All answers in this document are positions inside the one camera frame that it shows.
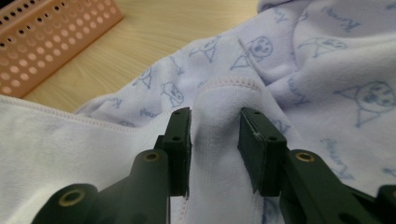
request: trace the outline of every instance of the basket hole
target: basket hole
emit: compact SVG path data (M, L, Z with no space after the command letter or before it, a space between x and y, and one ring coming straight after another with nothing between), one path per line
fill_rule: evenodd
M20 68L15 66L15 65L12 65L12 66L9 67L9 71L11 71L12 73L19 73L20 72Z
M53 40L54 40L55 42L59 43L59 42L61 42L61 37L58 36L58 35L55 35L55 36L53 37Z
M47 62L52 62L53 61L53 57L49 54L46 55L46 60Z
M30 67L29 72L34 75L37 73L37 69L35 67Z
M26 66L28 65L28 62L27 62L26 60L24 60L24 59L21 59L21 60L20 60L20 65L21 65L22 67L26 67Z
M3 79L3 80L9 80L10 75L8 73L2 73L0 75L0 78Z
M61 51L58 50L58 49L55 49L55 50L53 51L53 54L54 54L55 56L60 56L60 55L61 55Z
M21 83L18 80L12 80L11 81L11 86L13 87L19 87Z
M43 61L39 61L39 62L37 63L37 66L40 67L40 68L43 68L43 67L46 66L46 64L45 64Z
M72 44L72 45L75 45L76 44L76 39L73 38L73 37L70 37L69 38L69 43Z
M23 81L29 80L29 76L28 76L26 73L21 74L21 75L20 75L20 78L21 78Z
M11 94L12 93L12 89L10 87L3 87L2 91L5 94Z
M34 61L35 59L37 59L37 56L35 56L35 54L33 54L33 53L28 54L27 57L28 57L30 60L32 60L32 61Z

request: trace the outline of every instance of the blue cartoon print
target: blue cartoon print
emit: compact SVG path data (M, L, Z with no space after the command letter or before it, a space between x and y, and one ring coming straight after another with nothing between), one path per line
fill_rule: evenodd
M250 62L248 61L247 55L239 56L239 58L236 59L236 61L231 66L230 70L234 70L235 68L244 68L244 67L250 67Z
M247 43L247 45L250 46L249 52L257 63L270 56L274 50L271 41L265 36L260 36Z
M330 158L334 162L334 165L331 165L332 172L340 179L355 179L353 175L349 173L348 166L343 162L336 148L337 142L326 138L320 140L320 143L324 144L326 150L330 154Z
M304 9L303 13L300 15L298 21L306 21L308 20L308 11Z
M172 60L172 63L175 65L176 70L177 70L177 75L180 76L181 74L184 73L184 70L182 67L178 66L178 64L176 63L175 57L174 56L170 56L169 57Z
M282 133L285 134L288 129L291 127L290 125L285 124L284 122L282 122L282 120L280 119L270 119L271 123L274 124L274 126L276 126L276 128Z
M298 47L298 49L302 47L309 47L311 49L314 49L315 52L313 58L317 58L318 56L326 53L331 53L337 50L346 49L347 44L333 38L317 37L306 40Z
M247 55L239 56L231 66L230 70L241 67L250 67L248 55L253 56L254 60L258 63L264 58L270 56L274 50L271 41L266 36L257 37L256 39L248 42L247 46Z
M209 41L207 41L203 46L200 48L194 48L190 52L190 57L197 54L197 53L203 53L206 58L209 60L210 63L213 62L213 58L215 56L216 52L216 45L218 44L219 41L219 36L216 36Z
M166 96L169 102L172 104L172 107L179 106L184 102L183 93L173 84L172 82L168 82L162 85L162 93L161 95Z
M387 10L396 9L396 2L387 5Z
M275 12L275 21L277 24L280 24L283 21L288 21L289 19L286 18L286 13L282 10L279 9L279 7L273 7L273 10Z
M379 118L381 114L391 111L396 106L393 89L382 81L371 82L334 93L355 101L359 108L356 122L358 128L370 120Z
M137 78L136 82L133 86L137 85L138 83L143 83L148 89L151 85L151 67L148 68L140 77Z
M396 169L384 168L382 171L383 171L385 174L387 174L387 175L392 175L393 177L396 178Z
M294 104L299 106L299 105L304 105L304 104L310 104L311 101L306 99L306 96L304 94L302 94L299 90L299 88L296 85L296 82L294 80L294 77L290 77L288 79L288 86L290 91L297 96L298 98L296 100L294 100Z
M114 108L116 108L116 109L120 109L120 105L121 105L121 103L122 103L122 100L121 99L119 99L119 98L111 98L111 99L108 99L108 101L109 102L113 102L113 107Z
M277 223L279 221L280 211L277 200L264 198L264 213L262 214L262 224Z

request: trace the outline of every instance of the white towel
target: white towel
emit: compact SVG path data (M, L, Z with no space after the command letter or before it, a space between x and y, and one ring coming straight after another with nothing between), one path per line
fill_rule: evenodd
M172 223L283 222L276 199L252 194L237 150L245 106L349 186L375 196L395 184L396 2L261 1L259 11L77 115L2 96L0 222L28 223L68 184L104 188L126 176L184 106L192 109L191 196L173 199Z

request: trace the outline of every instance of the blue text print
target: blue text print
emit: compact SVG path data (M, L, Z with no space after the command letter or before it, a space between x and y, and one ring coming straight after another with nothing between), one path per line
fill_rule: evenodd
M376 81L366 85L352 87L342 91L335 91L358 106L358 120L356 127L379 118L395 108L396 97L393 89L386 82Z
M151 67L148 68L140 77L137 78L137 81L133 84L133 86L138 83L143 83L148 89L151 85Z
M344 42L337 39L317 37L306 40L298 47L298 49L302 47L314 49L315 52L313 58L317 58L322 54L331 53L336 50L346 49L347 45Z
M340 16L332 7L324 7L321 12L326 13L326 15L328 15L333 20L339 21L340 26L348 33L350 33L352 29L361 25L359 22L354 21L346 16Z
M149 117L149 118L154 119L155 117L158 116L158 114L156 114L156 113L154 113L154 112L152 112L152 111L149 111L149 110L146 109L146 108L143 108L143 109L140 110L140 116L142 116L142 117Z
M353 175L348 172L348 167L343 163L342 158L339 155L339 152L336 150L335 145L336 141L332 139L322 139L320 140L326 147L326 150L330 154L330 158L335 163L333 167L331 167L332 171L337 175L340 179L354 179Z
M172 104L172 107L179 106L184 102L184 96L181 91L173 84L172 82L168 82L162 85L163 90L161 95L164 95L169 99L169 102Z
M200 48L192 49L192 51L190 52L190 57L192 55L195 55L196 53L203 53L206 56L206 58L209 60L209 62L212 63L213 58L215 56L216 45L218 44L218 40L219 40L219 36L216 36L216 37L210 39L209 41L207 41Z

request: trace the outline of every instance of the cartoon face print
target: cartoon face print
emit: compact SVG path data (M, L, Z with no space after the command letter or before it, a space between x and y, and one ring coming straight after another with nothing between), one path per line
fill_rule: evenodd
M334 38L324 38L324 37L317 37L306 40L302 43L298 49L302 47L308 46L311 49L315 50L313 58L317 58L318 56L330 52L334 52L336 50L342 50L347 48L347 44L334 39Z
M395 94L384 82L375 82L363 86L356 95L356 101L361 108L383 113L396 105Z
M169 97L169 100L173 107L181 105L184 102L183 93L181 93L181 91L179 91L175 84L173 84L172 82L163 84L162 94L165 94Z
M218 41L219 41L219 36L216 36L208 40L204 45L202 45L198 49L197 48L192 49L192 51L190 52L190 57L198 52L201 52L206 56L209 62L212 63L213 57L215 56L216 45L218 44Z
M348 99L354 100L359 107L356 127L396 107L393 88L385 82L376 81L363 86L352 87L343 91L335 91Z
M271 41L265 37L260 36L250 42L250 52L256 58L256 62L261 61L263 58L268 57L273 52L273 45Z

